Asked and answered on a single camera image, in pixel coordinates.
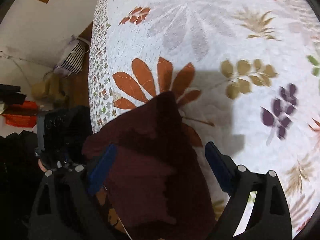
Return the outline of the left hand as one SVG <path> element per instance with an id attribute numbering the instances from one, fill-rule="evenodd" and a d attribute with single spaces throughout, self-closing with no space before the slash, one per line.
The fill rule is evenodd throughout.
<path id="1" fill-rule="evenodd" d="M 39 168 L 43 171 L 43 172 L 46 172 L 47 169 L 44 167 L 44 165 L 42 164 L 41 162 L 41 159 L 38 159 L 38 165 L 39 165 Z"/>

